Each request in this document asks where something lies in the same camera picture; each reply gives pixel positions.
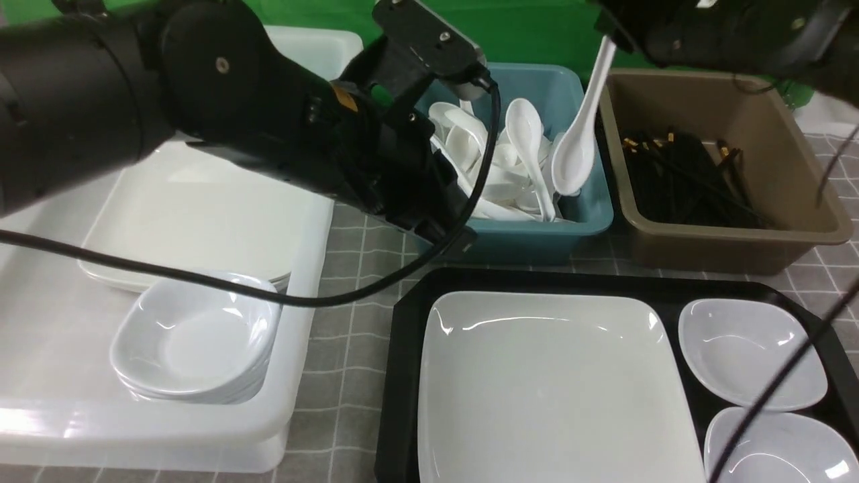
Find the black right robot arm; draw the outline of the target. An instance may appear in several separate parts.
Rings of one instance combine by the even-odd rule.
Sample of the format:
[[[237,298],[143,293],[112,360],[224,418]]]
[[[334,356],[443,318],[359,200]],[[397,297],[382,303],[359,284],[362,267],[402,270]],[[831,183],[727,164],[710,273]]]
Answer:
[[[858,103],[856,1],[598,1],[597,29],[660,68],[794,81]]]

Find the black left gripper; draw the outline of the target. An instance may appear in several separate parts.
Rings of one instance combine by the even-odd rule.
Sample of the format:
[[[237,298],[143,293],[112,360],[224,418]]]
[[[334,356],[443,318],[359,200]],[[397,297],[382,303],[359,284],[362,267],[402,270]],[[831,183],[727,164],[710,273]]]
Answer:
[[[380,107],[344,85],[323,85],[303,100],[295,184],[357,208],[376,220],[463,256],[476,241],[457,229],[468,196],[442,155],[430,147],[427,120],[415,112],[392,125]]]

